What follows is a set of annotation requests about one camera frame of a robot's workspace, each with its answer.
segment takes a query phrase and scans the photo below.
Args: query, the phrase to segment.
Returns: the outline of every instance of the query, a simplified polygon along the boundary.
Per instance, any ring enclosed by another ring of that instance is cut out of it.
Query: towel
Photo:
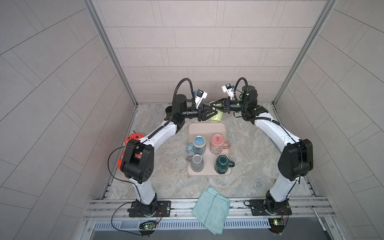
[[[222,234],[229,206],[229,199],[209,187],[201,193],[192,214],[213,234]]]

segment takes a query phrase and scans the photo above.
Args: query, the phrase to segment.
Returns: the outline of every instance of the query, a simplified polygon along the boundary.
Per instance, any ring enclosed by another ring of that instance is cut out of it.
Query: tray
[[[228,171],[225,174],[218,174],[215,171],[216,159],[219,155],[214,155],[209,151],[209,145],[211,137],[214,134],[220,134],[227,141],[227,129],[223,123],[191,123],[188,127],[188,144],[191,144],[194,137],[199,135],[203,136],[207,142],[207,147],[205,153],[202,155],[204,161],[204,168],[200,172],[195,172],[192,170],[191,165],[187,162],[187,174],[190,176],[228,176],[232,173],[232,168],[228,168]],[[223,152],[220,155],[226,155],[228,159],[231,159],[230,148],[223,149]]]

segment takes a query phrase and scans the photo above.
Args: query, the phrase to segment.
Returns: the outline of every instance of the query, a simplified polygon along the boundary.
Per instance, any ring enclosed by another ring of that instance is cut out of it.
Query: tile wall
[[[225,97],[221,86],[245,77],[259,101],[270,102],[325,1],[93,4],[139,102],[170,102],[185,77],[208,93],[206,101]],[[188,94],[183,85],[179,93]]]
[[[81,0],[0,1],[1,239],[69,239],[133,109]]]
[[[348,238],[384,239],[384,1],[339,0],[277,104]]]

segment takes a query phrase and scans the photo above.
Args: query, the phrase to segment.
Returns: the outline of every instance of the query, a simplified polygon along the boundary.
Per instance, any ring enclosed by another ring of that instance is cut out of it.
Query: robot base
[[[252,216],[270,216],[270,215],[280,215],[282,211],[284,211],[285,215],[292,215],[291,207],[287,200],[281,202],[281,206],[278,208],[276,212],[269,212],[266,208],[265,204],[266,200],[262,199],[251,199],[249,200],[249,204],[252,211]]]
[[[140,204],[136,199],[128,209],[129,217],[152,217],[156,214],[156,209],[159,208],[162,217],[169,217],[171,201],[157,201],[157,195],[149,205]]]

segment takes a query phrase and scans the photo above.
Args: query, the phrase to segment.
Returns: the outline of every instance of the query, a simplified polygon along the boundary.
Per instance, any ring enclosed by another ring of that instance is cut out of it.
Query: gray mug
[[[187,161],[190,162],[191,168],[194,172],[201,172],[204,168],[203,157],[199,154],[187,157]]]

